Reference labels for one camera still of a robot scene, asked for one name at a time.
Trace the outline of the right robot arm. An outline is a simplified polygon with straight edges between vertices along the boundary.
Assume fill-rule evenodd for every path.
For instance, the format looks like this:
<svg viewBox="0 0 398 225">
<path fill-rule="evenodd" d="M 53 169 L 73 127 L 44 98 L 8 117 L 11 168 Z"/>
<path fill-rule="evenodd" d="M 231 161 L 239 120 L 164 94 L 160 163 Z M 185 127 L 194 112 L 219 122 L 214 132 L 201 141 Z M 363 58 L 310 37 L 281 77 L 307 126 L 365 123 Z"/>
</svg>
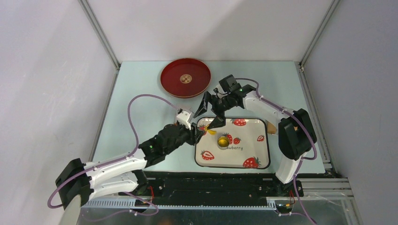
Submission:
<svg viewBox="0 0 398 225">
<path fill-rule="evenodd" d="M 219 81 L 213 93 L 204 93 L 194 116 L 198 117 L 211 110 L 215 118 L 209 128 L 221 128 L 226 125 L 225 113 L 234 107 L 259 113 L 276 127 L 282 159 L 275 173 L 277 180 L 273 183 L 273 190 L 279 196 L 287 195 L 302 161 L 317 158 L 317 137 L 309 113 L 304 109 L 292 110 L 273 103 L 259 93 L 258 86 L 242 86 L 237 78 L 229 75 Z"/>
</svg>

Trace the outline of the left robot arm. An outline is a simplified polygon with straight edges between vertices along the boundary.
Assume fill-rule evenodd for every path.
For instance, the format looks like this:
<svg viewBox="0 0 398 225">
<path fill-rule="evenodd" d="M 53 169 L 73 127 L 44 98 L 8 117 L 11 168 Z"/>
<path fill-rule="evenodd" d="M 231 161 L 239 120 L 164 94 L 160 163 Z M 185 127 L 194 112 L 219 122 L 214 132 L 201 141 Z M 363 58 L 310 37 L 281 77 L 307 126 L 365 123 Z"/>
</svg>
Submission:
<svg viewBox="0 0 398 225">
<path fill-rule="evenodd" d="M 55 180 L 57 188 L 47 202 L 48 207 L 56 208 L 52 205 L 56 194 L 61 200 L 59 206 L 64 209 L 77 196 L 80 197 L 80 206 L 83 206 L 94 198 L 119 192 L 145 194 L 148 182 L 143 169 L 164 161 L 184 144 L 193 146 L 199 143 L 204 131 L 198 129 L 192 119 L 204 112 L 205 109 L 196 112 L 178 109 L 175 123 L 165 125 L 158 134 L 126 155 L 97 162 L 84 163 L 80 158 L 71 160 Z"/>
</svg>

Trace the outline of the red round plate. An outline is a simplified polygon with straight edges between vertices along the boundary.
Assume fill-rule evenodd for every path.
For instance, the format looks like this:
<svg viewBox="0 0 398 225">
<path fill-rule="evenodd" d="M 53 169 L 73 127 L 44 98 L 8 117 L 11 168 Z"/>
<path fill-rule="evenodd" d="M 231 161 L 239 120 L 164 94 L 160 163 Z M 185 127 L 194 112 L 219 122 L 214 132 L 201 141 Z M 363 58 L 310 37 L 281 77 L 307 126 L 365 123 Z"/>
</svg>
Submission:
<svg viewBox="0 0 398 225">
<path fill-rule="evenodd" d="M 212 79 L 209 67 L 194 58 L 170 62 L 160 74 L 163 89 L 177 98 L 193 98 L 204 92 Z"/>
</svg>

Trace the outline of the strawberry print tray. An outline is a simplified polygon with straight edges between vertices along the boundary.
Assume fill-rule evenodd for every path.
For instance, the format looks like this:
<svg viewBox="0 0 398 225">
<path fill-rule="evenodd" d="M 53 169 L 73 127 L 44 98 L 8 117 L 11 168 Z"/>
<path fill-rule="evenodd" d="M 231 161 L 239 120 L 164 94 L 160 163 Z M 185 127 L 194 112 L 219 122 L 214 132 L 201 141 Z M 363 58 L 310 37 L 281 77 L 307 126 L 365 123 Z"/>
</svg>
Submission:
<svg viewBox="0 0 398 225">
<path fill-rule="evenodd" d="M 209 125 L 213 118 L 203 117 L 198 126 Z M 211 129 L 195 146 L 195 162 L 202 167 L 266 169 L 270 166 L 267 126 L 260 119 L 227 118 L 224 127 Z M 229 139 L 221 148 L 220 137 Z"/>
</svg>

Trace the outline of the yellow dough trimmings strip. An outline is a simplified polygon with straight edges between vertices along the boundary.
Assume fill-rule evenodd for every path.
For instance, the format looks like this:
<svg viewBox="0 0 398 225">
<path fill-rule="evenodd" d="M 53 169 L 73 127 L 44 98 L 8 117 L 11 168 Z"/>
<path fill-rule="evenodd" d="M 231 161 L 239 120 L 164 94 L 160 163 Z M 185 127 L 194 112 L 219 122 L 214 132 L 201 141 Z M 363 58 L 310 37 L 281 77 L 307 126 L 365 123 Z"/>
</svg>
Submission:
<svg viewBox="0 0 398 225">
<path fill-rule="evenodd" d="M 215 135 L 217 132 L 208 128 L 208 125 L 204 126 L 205 134 L 209 133 L 210 135 Z"/>
</svg>

